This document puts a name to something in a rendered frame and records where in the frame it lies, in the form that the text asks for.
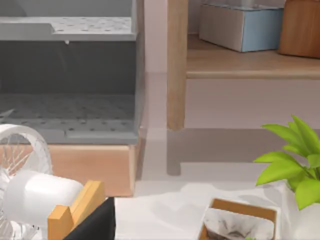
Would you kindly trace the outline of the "white plant pot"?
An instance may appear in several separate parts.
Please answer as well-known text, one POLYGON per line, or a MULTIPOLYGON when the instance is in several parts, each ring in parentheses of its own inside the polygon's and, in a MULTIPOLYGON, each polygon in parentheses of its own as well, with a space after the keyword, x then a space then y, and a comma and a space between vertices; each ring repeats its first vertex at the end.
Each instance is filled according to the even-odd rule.
POLYGON ((282 240, 320 240, 320 203, 299 210, 295 194, 287 183, 280 191, 282 240))

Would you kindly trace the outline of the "green leafy plant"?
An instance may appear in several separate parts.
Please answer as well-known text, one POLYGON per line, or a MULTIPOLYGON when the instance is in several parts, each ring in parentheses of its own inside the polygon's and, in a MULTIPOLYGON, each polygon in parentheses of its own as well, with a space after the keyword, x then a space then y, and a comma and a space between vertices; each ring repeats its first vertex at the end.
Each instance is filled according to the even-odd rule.
POLYGON ((291 117, 287 125, 261 126, 285 140, 286 145, 283 151, 265 153, 253 162, 268 164, 257 178, 257 186, 286 181, 297 208, 303 210, 320 204, 320 137, 304 120, 295 115, 291 117))

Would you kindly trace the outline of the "wooden open shelf unit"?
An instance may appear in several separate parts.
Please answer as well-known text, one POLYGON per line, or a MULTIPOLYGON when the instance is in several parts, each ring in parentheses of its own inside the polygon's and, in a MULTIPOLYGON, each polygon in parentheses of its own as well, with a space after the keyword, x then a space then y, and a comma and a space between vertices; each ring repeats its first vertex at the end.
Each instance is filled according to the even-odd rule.
POLYGON ((320 129, 320 60, 201 41, 188 33, 189 0, 165 1, 169 129, 258 129, 292 116, 320 129))

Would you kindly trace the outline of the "round brown wooden container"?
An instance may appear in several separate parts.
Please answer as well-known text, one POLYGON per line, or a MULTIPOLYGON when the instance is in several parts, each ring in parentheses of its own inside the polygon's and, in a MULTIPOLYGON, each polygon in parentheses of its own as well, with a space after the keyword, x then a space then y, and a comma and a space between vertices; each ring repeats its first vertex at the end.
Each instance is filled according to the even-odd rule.
POLYGON ((320 59, 320 0, 285 0, 278 53, 320 59))

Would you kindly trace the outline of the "yellow wooden stand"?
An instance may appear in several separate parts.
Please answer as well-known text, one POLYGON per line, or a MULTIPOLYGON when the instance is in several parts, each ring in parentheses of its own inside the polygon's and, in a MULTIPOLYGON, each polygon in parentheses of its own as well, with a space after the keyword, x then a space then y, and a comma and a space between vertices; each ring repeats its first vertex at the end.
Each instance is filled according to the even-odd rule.
POLYGON ((63 240, 105 200, 105 185, 89 180, 71 206, 56 205, 47 218, 48 240, 63 240))

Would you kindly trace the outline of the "pale wooden drawer front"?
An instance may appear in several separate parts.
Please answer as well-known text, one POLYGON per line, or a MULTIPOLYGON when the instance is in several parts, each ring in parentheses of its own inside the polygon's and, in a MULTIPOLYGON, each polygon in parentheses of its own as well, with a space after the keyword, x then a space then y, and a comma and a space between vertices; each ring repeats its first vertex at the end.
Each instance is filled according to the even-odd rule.
POLYGON ((88 180, 104 182, 108 197, 131 197, 137 172, 135 145, 51 144, 51 167, 35 154, 29 144, 1 144, 0 166, 14 175, 21 169, 53 174, 82 184, 88 180))

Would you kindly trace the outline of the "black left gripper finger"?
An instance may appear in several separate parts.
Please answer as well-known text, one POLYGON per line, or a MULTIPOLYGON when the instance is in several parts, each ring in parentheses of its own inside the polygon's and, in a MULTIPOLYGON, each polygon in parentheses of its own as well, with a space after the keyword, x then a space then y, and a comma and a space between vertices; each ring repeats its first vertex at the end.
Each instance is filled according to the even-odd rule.
POLYGON ((63 240, 115 240, 115 199, 108 197, 63 240))

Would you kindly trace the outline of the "white desk fan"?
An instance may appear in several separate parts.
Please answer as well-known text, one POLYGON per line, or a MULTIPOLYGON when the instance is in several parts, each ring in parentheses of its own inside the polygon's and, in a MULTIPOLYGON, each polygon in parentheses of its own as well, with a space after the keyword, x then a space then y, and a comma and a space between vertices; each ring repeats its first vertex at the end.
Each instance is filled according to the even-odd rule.
POLYGON ((53 174, 45 139, 34 129, 0 124, 0 143, 11 137, 28 142, 30 152, 0 147, 0 240, 48 240, 48 217, 58 205, 70 207, 84 186, 53 174))

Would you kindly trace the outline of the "blue and white box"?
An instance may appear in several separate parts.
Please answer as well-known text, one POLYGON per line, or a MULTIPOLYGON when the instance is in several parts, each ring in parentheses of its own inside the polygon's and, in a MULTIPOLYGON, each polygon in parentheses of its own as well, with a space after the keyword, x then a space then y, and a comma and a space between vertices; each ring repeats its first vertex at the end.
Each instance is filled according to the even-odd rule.
POLYGON ((275 50, 283 11, 276 0, 202 0, 198 35, 240 53, 275 50))

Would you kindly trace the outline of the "wooden framed box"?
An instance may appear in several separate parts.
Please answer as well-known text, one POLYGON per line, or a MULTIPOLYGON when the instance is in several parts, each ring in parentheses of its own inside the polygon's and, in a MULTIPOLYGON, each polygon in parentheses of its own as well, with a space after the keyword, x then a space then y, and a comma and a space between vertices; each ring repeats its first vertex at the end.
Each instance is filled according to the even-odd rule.
POLYGON ((214 208, 219 210, 227 210, 234 213, 250 215, 254 217, 263 218, 270 220, 274 223, 274 235, 272 240, 281 240, 281 210, 277 207, 262 207, 252 205, 243 201, 234 201, 221 198, 212 199, 211 203, 204 212, 202 218, 201 230, 198 234, 197 240, 205 240, 205 227, 204 227, 204 216, 208 209, 214 208))

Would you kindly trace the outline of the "grey pierced shelf tray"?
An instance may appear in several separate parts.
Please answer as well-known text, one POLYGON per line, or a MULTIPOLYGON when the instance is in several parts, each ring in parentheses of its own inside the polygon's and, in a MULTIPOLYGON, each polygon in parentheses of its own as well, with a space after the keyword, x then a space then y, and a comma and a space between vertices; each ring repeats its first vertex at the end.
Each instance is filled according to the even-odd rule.
POLYGON ((0 41, 135 41, 144 0, 0 0, 0 41))

